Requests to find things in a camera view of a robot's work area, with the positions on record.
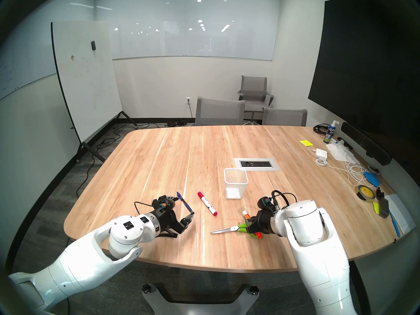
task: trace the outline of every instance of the yellow sticky note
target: yellow sticky note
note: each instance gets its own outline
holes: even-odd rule
[[[312,143],[310,143],[308,140],[303,140],[303,141],[300,141],[300,143],[302,143],[303,145],[305,145],[305,147],[310,147],[310,146],[312,146],[313,144]]]
[[[379,204],[376,202],[372,202],[373,203],[373,208],[375,209],[375,213],[379,214]]]

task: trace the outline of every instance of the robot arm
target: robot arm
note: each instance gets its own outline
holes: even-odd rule
[[[350,295],[349,261],[325,209],[317,208],[313,200],[281,210],[264,205],[248,228],[250,232],[261,230],[287,237],[318,315],[356,315]]]
[[[49,267],[37,273],[17,272],[9,278],[19,285],[32,307],[48,310],[61,300],[93,289],[121,271],[143,251],[140,243],[151,242],[166,231],[171,237],[182,233],[194,213],[176,220],[174,199],[162,196],[154,200],[154,210],[137,217],[123,215],[95,229],[68,246]],[[102,251],[109,237],[108,249],[113,261]]]

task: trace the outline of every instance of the sound bar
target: sound bar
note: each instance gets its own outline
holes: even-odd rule
[[[392,157],[384,149],[373,142],[366,133],[360,131],[347,122],[343,123],[341,131],[365,149],[368,157],[375,158],[382,166],[388,165],[391,162]]]

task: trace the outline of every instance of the blue pen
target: blue pen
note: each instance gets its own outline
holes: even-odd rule
[[[189,207],[188,203],[185,202],[184,198],[181,196],[181,194],[179,192],[176,193],[177,197],[185,204],[185,206],[187,207],[188,211],[191,213],[194,213],[192,211],[192,209]]]
[[[400,234],[399,234],[399,230],[398,230],[397,223],[395,222],[394,216],[392,215],[391,211],[389,212],[389,215],[390,215],[390,216],[391,216],[391,218],[392,218],[392,223],[394,224],[395,231],[397,232],[397,236],[398,236],[398,238],[399,238],[399,237],[401,237],[401,236],[400,236]]]

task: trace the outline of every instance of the mesh chair back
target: mesh chair back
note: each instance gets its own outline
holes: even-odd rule
[[[195,125],[242,125],[244,100],[219,100],[198,97]]]
[[[265,101],[267,78],[242,76],[241,93],[244,94],[244,100]]]
[[[263,125],[306,126],[308,111],[306,109],[263,109]]]

